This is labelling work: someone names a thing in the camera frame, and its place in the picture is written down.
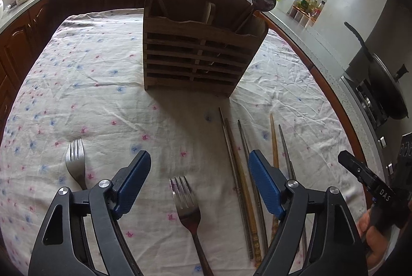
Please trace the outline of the right hand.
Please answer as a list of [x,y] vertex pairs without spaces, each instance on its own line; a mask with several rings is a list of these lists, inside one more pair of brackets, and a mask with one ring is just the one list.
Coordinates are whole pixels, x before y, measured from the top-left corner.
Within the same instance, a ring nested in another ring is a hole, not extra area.
[[357,222],[357,230],[361,237],[366,238],[371,252],[367,257],[368,271],[372,272],[381,264],[389,246],[388,239],[376,227],[370,225],[370,209]]

